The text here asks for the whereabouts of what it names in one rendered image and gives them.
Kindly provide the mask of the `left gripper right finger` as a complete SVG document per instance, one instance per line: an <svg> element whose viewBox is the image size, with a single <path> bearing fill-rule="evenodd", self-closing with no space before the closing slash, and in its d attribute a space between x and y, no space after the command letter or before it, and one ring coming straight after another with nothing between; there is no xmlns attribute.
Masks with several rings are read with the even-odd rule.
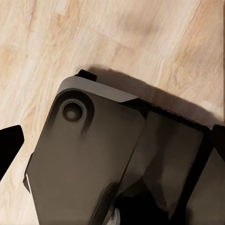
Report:
<svg viewBox="0 0 225 225"><path fill-rule="evenodd" d="M210 141L225 162L225 127L217 124L214 125Z"/></svg>

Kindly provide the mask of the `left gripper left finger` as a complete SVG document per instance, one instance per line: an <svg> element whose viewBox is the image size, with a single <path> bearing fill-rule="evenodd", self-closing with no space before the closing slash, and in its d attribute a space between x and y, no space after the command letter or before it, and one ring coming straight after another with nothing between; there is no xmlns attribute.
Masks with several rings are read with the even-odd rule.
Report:
<svg viewBox="0 0 225 225"><path fill-rule="evenodd" d="M20 125L0 130L0 181L24 143Z"/></svg>

